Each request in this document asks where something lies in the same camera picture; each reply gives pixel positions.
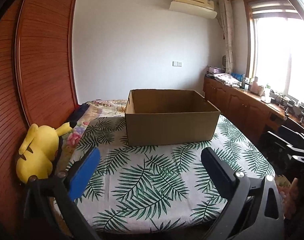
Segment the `person's right hand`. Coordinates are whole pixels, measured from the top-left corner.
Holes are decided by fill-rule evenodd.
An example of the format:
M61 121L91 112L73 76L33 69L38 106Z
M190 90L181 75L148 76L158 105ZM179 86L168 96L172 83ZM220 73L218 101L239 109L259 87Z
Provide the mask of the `person's right hand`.
M294 178L283 201L283 211L286 219L291 219L292 215L296 212L295 202L299 196L298 181L298 178Z

